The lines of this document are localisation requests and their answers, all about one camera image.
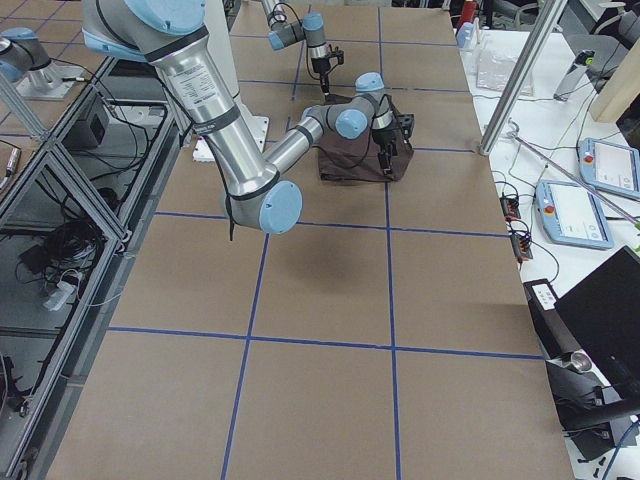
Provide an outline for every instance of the wooden block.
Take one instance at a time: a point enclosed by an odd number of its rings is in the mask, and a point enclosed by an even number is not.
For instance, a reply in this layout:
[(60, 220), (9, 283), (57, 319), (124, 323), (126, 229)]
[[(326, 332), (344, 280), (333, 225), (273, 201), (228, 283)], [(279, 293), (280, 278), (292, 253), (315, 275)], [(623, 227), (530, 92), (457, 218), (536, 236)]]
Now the wooden block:
[(615, 122), (640, 93), (640, 44), (636, 43), (589, 112), (596, 122)]

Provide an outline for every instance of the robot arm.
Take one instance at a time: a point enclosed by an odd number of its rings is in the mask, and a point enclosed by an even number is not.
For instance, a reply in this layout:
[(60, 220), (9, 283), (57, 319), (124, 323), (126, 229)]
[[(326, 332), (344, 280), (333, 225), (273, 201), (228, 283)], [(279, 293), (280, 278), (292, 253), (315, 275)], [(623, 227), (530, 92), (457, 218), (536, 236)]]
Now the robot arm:
[[(325, 98), (329, 100), (329, 74), (337, 65), (344, 63), (344, 52), (338, 47), (332, 48), (327, 44), (324, 34), (324, 19), (318, 12), (305, 15), (302, 20), (287, 23), (282, 3), (277, 0), (261, 0), (262, 8), (267, 17), (269, 42), (274, 50), (281, 50), (302, 40), (307, 42), (307, 54), (311, 59), (311, 67), (318, 74), (320, 88)], [(337, 60), (337, 65), (331, 64), (331, 59)]]
[(29, 72), (33, 88), (43, 92), (62, 83), (56, 65), (36, 34), (23, 27), (10, 28), (0, 34), (0, 72), (10, 82), (17, 82)]
[(226, 184), (227, 214), (238, 224), (268, 233), (293, 227), (302, 195), (295, 184), (281, 181), (280, 173), (295, 164), (326, 128), (354, 135), (373, 121), (377, 102), (373, 91), (371, 101), (363, 94), (350, 107), (317, 107), (263, 157), (207, 51), (202, 0), (84, 0), (83, 9), (89, 48), (148, 62), (165, 74), (194, 129), (216, 155)]

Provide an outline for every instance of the black cable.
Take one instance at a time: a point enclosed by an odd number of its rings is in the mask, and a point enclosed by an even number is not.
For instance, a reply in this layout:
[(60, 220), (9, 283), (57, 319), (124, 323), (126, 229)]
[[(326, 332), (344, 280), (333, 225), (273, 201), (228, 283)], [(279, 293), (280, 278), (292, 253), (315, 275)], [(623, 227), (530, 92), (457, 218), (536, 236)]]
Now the black cable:
[(17, 148), (18, 150), (20, 149), (20, 147), (18, 147), (17, 145), (14, 145), (11, 142), (7, 142), (6, 140), (2, 140), (1, 138), (0, 138), (0, 143), (4, 143), (5, 145), (9, 145), (10, 147)]
[[(162, 85), (162, 88), (164, 88), (165, 92), (167, 92), (167, 94), (171, 97), (171, 99), (175, 102), (175, 104), (178, 106), (178, 108), (182, 111), (182, 113), (185, 114), (185, 116), (187, 117), (187, 119), (189, 119), (189, 122), (191, 122), (191, 125), (189, 126), (189, 128), (187, 129), (187, 131), (185, 132), (185, 137), (186, 135), (188, 135), (189, 130), (191, 128), (193, 128), (193, 126), (196, 124), (196, 121), (193, 119), (193, 117), (189, 114), (189, 112), (187, 111), (187, 109), (184, 107), (184, 105), (182, 105), (182, 103), (175, 97), (175, 95), (173, 94), (173, 92), (171, 92), (171, 90), (167, 87), (167, 85), (165, 85), (165, 83), (162, 81), (162, 79), (160, 77), (158, 77), (157, 75), (155, 75), (156, 80), (158, 80), (158, 82), (160, 82), (160, 85)], [(217, 168), (218, 168), (218, 173), (220, 174), (220, 179), (222, 181), (222, 187), (224, 188), (224, 193), (225, 193), (225, 208), (227, 210), (227, 214), (229, 215), (229, 239), (230, 241), (233, 241), (233, 232), (236, 226), (236, 221), (233, 218), (233, 213), (231, 211), (231, 195), (229, 194), (229, 186), (227, 184), (227, 179), (224, 176), (224, 171), (222, 170), (222, 166), (220, 165), (220, 162), (218, 161), (218, 155), (216, 154), (216, 146), (215, 144), (213, 144), (213, 142), (209, 141), (208, 139), (205, 138), (205, 142), (207, 143), (209, 150), (211, 150), (211, 154), (214, 157), (214, 163), (216, 164)]]
[[(91, 78), (92, 78), (92, 80), (93, 80), (93, 81), (95, 81), (95, 82), (99, 83), (100, 85), (102, 85), (102, 88), (104, 88), (104, 90), (107, 92), (107, 94), (111, 97), (111, 99), (112, 99), (112, 100), (115, 100), (115, 98), (116, 98), (116, 97), (115, 97), (115, 95), (113, 95), (113, 93), (111, 93), (111, 91), (110, 91), (110, 90), (109, 90), (109, 88), (104, 84), (104, 82), (102, 81), (102, 79), (101, 79), (98, 75), (96, 75), (94, 72), (92, 72), (91, 70), (89, 70), (87, 67), (85, 67), (84, 65), (80, 65), (79, 63), (69, 62), (68, 60), (61, 60), (61, 59), (59, 59), (59, 58), (52, 58), (52, 60), (55, 60), (56, 62), (66, 63), (67, 65), (73, 65), (73, 66), (76, 66), (76, 67), (82, 68), (82, 69), (83, 69), (84, 71), (86, 71), (89, 75), (91, 75)], [(149, 144), (149, 137), (148, 137), (148, 135), (147, 135), (147, 131), (146, 131), (146, 129), (145, 129), (144, 127), (140, 126), (140, 125), (136, 125), (136, 124), (134, 124), (134, 123), (131, 123), (131, 122), (127, 121), (127, 120), (126, 120), (126, 115), (125, 115), (124, 110), (122, 109), (122, 107), (120, 107), (120, 113), (122, 113), (122, 116), (123, 116), (123, 117), (125, 117), (124, 119), (123, 119), (123, 118), (118, 117), (118, 116), (117, 116), (117, 115), (116, 115), (116, 114), (115, 114), (115, 113), (114, 113), (110, 108), (107, 108), (107, 110), (109, 111), (109, 113), (111, 114), (111, 116), (112, 116), (114, 119), (116, 119), (116, 120), (118, 120), (118, 121), (120, 121), (120, 122), (122, 122), (122, 123), (124, 123), (124, 124), (126, 124), (126, 125), (128, 125), (128, 126), (129, 126), (129, 130), (131, 131), (131, 134), (133, 135), (133, 141), (134, 141), (134, 143), (135, 143), (135, 149), (136, 149), (136, 153), (135, 153), (135, 155), (134, 155), (134, 160), (135, 160), (135, 159), (137, 159), (137, 157), (138, 157), (138, 139), (137, 139), (137, 137), (136, 137), (136, 134), (135, 134), (135, 133), (134, 133), (134, 131), (133, 131), (133, 128), (142, 129), (142, 131), (143, 131), (143, 132), (144, 132), (144, 134), (145, 134), (145, 139), (146, 139), (146, 141), (147, 141), (147, 145), (148, 145), (148, 144)]]
[(549, 254), (549, 256), (553, 259), (553, 261), (556, 264), (556, 273), (553, 276), (553, 278), (551, 280), (549, 280), (549, 283), (553, 283), (558, 279), (558, 276), (560, 275), (560, 262), (558, 262), (558, 259), (556, 258), (556, 256), (551, 253), (547, 248), (543, 247), (542, 245), (540, 245), (538, 242), (534, 242), (533, 240), (531, 240), (531, 243), (533, 243), (535, 246), (541, 248), (542, 250), (544, 250), (545, 252), (547, 252)]
[[(590, 84), (591, 84), (591, 82), (583, 83), (579, 87), (571, 90), (570, 92), (567, 92), (566, 95), (570, 95), (573, 92), (577, 92), (581, 88), (584, 88), (584, 87), (586, 87), (587, 85), (590, 85)], [(480, 94), (476, 94), (476, 95), (472, 95), (472, 96), (473, 96), (473, 98), (486, 98), (488, 100), (498, 100), (499, 98), (502, 98), (501, 96), (490, 97), (488, 95), (480, 95)], [(518, 98), (517, 101), (518, 102), (550, 102), (550, 101), (558, 101), (558, 99), (556, 99), (556, 98)]]
[(173, 92), (169, 89), (169, 87), (167, 87), (167, 84), (164, 83), (162, 81), (162, 79), (158, 76), (158, 72), (156, 72), (155, 69), (152, 69), (152, 74), (153, 74), (153, 78), (155, 78), (160, 83), (160, 85), (162, 86), (162, 89), (165, 91), (165, 93), (167, 95), (169, 95), (169, 97), (171, 97), (171, 100), (173, 100), (173, 103), (180, 109), (180, 111), (189, 120), (189, 126), (187, 127), (187, 129), (183, 133), (180, 134), (180, 144), (182, 144), (182, 142), (184, 142), (184, 140), (189, 135), (189, 132), (191, 132), (191, 130), (193, 129), (193, 127), (195, 125), (195, 121), (193, 120), (193, 118), (191, 117), (191, 115), (189, 114), (187, 109), (184, 108), (182, 103), (180, 103), (180, 101), (176, 98), (176, 96), (173, 94)]
[(356, 163), (351, 164), (351, 165), (340, 165), (340, 163), (337, 162), (336, 159), (329, 152), (327, 152), (323, 147), (321, 147), (320, 145), (312, 145), (311, 148), (317, 148), (322, 153), (324, 153), (327, 156), (327, 158), (329, 159), (329, 161), (331, 161), (331, 163), (333, 163), (336, 167), (341, 168), (343, 170), (352, 170), (352, 169), (362, 165), (362, 163), (367, 159), (367, 155), (369, 155), (369, 149), (371, 148), (371, 138), (373, 137), (371, 128), (369, 129), (368, 137), (369, 138), (367, 139), (367, 148), (366, 148), (366, 150), (364, 151), (362, 156), (356, 161)]
[(98, 160), (100, 163), (106, 165), (109, 168), (112, 168), (114, 170), (120, 170), (123, 167), (118, 167), (116, 165), (113, 165), (112, 163), (107, 162), (104, 158), (102, 158), (100, 155), (98, 155), (97, 153), (93, 153), (89, 150), (69, 150), (69, 153), (84, 153), (85, 155), (89, 155), (90, 157)]
[[(298, 16), (298, 14), (296, 13), (295, 9), (289, 5), (287, 2), (278, 2), (273, 6), (273, 9), (271, 10), (271, 13), (275, 15), (276, 13), (276, 7), (279, 7), (280, 5), (287, 7), (289, 10), (291, 10), (291, 12), (293, 12), (293, 16), (296, 17), (296, 20), (298, 22), (300, 22), (300, 17)], [(284, 16), (284, 21), (287, 21), (287, 14), (282, 12), (282, 15)]]

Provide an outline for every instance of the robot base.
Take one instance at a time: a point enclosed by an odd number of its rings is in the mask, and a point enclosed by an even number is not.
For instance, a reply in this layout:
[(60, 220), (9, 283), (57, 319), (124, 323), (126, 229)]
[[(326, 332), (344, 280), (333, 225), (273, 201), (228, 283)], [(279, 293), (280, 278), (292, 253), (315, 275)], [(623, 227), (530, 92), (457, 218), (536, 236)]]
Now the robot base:
[[(84, 68), (56, 65), (56, 71), (62, 78), (75, 78), (82, 75)], [(59, 102), (64, 100), (71, 90), (71, 87), (75, 84), (76, 82), (62, 82), (60, 86), (52, 88), (47, 92), (43, 92), (33, 88), (29, 77), (27, 77), (18, 84), (16, 90), (18, 90), (18, 93), (27, 100), (52, 100)]]

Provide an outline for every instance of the white table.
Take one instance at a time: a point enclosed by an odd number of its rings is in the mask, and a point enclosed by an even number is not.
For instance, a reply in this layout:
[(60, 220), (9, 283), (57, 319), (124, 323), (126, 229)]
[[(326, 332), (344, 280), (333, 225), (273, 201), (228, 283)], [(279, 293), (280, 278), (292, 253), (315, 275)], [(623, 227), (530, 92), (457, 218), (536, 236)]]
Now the white table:
[[(519, 54), (528, 35), (527, 32), (487, 31), (484, 33), (488, 38), (484, 42), (484, 48), (496, 50), (509, 56), (517, 56)], [(498, 100), (483, 98), (478, 95), (499, 97), (500, 93), (476, 87), (476, 74), (473, 72), (473, 68), (470, 68), (473, 55), (466, 52), (461, 52), (461, 55), (467, 70), (469, 88), (474, 95), (474, 106), (478, 122), (481, 130), (484, 131)], [(619, 133), (615, 124), (594, 122), (590, 115), (586, 115), (585, 119), (587, 106), (595, 94), (591, 85), (588, 84), (586, 77), (578, 83), (578, 86), (585, 86), (572, 93), (569, 100), (565, 103), (555, 100), (528, 101), (553, 98), (553, 93), (574, 56), (561, 34), (554, 33), (550, 36), (538, 62), (533, 68), (534, 95), (531, 97), (521, 96), (511, 114), (512, 119), (520, 126), (520, 136), (529, 142), (545, 147), (574, 147), (584, 119), (584, 128), (582, 129), (580, 138), (603, 138), (614, 134), (608, 138), (608, 141), (626, 145), (624, 137)], [(573, 124), (566, 130), (572, 121), (574, 121)], [(490, 155), (494, 178), (496, 181), (502, 181), (506, 178), (506, 181), (512, 183), (521, 195), (530, 195), (533, 193), (533, 188), (509, 174), (509, 168), (513, 163), (517, 151), (518, 144), (514, 140), (503, 137), (503, 139), (497, 143)], [(570, 172), (578, 174), (575, 149), (568, 148), (555, 151), (541, 149), (541, 151), (551, 155), (553, 160), (560, 163)], [(553, 167), (549, 166), (549, 168), (545, 169), (545, 162), (524, 147), (520, 149), (511, 173), (533, 185), (538, 182), (541, 174), (544, 179), (568, 181), (566, 177)], [(503, 189), (503, 184), (498, 183), (496, 186), (500, 194)], [(507, 186), (505, 193), (510, 192), (512, 192), (512, 190)], [(615, 195), (609, 195), (609, 198), (631, 214), (640, 215), (639, 202), (627, 200)], [(637, 230), (627, 221), (609, 222), (615, 241), (614, 248), (610, 250), (600, 251), (551, 243), (542, 229), (537, 211), (532, 211), (532, 200), (533, 198), (531, 196), (520, 199), (521, 215), (531, 228), (533, 240), (547, 248), (558, 259), (560, 271), (557, 279), (553, 282), (553, 286), (559, 296), (564, 295), (622, 246), (628, 245), (636, 248), (640, 245), (640, 237), (638, 236)], [(606, 206), (603, 207), (607, 216), (618, 217), (615, 212)], [(534, 259), (524, 262), (522, 265), (520, 272), (522, 281), (525, 282), (539, 278), (551, 279), (554, 277), (556, 265), (551, 256), (535, 245), (532, 246), (532, 252)], [(598, 467), (596, 464), (597, 460), (590, 464), (580, 464), (577, 462), (580, 453), (573, 443), (568, 441), (567, 448), (572, 457), (572, 465), (576, 478), (593, 478), (593, 472), (595, 468)], [(637, 478), (639, 472), (640, 447), (624, 448), (618, 455), (608, 479), (615, 479), (616, 476), (625, 475)], [(600, 476), (602, 476), (603, 473), (604, 468), (600, 467)]]

